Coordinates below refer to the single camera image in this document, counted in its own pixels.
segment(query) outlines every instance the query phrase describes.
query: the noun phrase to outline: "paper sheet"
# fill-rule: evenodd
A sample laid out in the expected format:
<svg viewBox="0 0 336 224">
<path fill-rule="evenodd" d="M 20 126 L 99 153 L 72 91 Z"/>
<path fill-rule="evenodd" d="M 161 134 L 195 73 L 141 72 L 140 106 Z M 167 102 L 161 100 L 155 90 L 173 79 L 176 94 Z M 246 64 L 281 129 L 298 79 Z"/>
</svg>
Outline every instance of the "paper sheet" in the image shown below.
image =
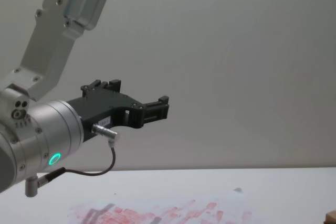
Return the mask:
<svg viewBox="0 0 336 224">
<path fill-rule="evenodd" d="M 237 191 L 221 197 L 90 202 L 71 208 L 68 220 L 69 224 L 264 224 Z"/>
</svg>

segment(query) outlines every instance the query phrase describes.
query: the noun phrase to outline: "green led light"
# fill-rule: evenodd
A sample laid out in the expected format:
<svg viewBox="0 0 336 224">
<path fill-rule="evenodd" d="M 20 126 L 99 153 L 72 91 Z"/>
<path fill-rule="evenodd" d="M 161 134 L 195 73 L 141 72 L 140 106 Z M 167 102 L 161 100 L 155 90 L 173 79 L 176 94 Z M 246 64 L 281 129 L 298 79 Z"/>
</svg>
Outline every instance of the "green led light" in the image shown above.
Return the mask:
<svg viewBox="0 0 336 224">
<path fill-rule="evenodd" d="M 60 153 L 54 154 L 49 160 L 49 165 L 55 165 L 61 159 L 61 156 Z"/>
</svg>

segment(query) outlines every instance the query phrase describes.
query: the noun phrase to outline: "white table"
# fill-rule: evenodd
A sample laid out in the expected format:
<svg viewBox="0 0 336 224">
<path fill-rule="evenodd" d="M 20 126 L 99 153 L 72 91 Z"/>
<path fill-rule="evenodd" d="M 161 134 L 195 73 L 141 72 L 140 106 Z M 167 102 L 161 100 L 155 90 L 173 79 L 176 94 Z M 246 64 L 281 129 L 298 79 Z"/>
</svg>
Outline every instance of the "white table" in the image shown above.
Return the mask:
<svg viewBox="0 0 336 224">
<path fill-rule="evenodd" d="M 219 195 L 236 187 L 271 224 L 323 223 L 336 209 L 336 168 L 156 170 L 65 174 L 31 199 L 20 183 L 0 195 L 0 223 L 61 224 L 70 206 L 91 200 Z"/>
</svg>

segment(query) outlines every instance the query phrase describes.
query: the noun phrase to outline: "white sticker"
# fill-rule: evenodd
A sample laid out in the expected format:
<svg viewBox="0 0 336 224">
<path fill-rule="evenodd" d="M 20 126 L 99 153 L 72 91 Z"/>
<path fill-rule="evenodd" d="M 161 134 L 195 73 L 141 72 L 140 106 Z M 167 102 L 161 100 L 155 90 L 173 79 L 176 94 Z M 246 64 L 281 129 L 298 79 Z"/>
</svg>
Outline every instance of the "white sticker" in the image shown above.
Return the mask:
<svg viewBox="0 0 336 224">
<path fill-rule="evenodd" d="M 108 118 L 100 120 L 98 122 L 98 125 L 105 127 L 105 126 L 109 125 L 110 123 L 111 123 L 111 117 L 109 116 Z"/>
</svg>

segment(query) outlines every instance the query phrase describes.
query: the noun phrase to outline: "black cable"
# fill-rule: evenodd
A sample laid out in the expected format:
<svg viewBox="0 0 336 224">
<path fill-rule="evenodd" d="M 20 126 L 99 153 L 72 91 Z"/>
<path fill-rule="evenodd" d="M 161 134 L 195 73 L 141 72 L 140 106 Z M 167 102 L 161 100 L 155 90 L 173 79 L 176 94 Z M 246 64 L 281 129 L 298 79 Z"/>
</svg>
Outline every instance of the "black cable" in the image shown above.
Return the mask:
<svg viewBox="0 0 336 224">
<path fill-rule="evenodd" d="M 112 151 L 112 164 L 110 165 L 109 168 L 107 168 L 106 170 L 100 172 L 100 173 L 84 173 L 84 172 L 80 172 L 78 170 L 70 170 L 70 169 L 66 169 L 65 172 L 66 173 L 75 173 L 75 174 L 79 174 L 79 175 L 84 175 L 84 176 L 100 176 L 100 175 L 104 175 L 106 173 L 108 173 L 109 171 L 111 171 L 116 163 L 116 151 L 114 150 L 114 148 L 111 148 Z"/>
</svg>

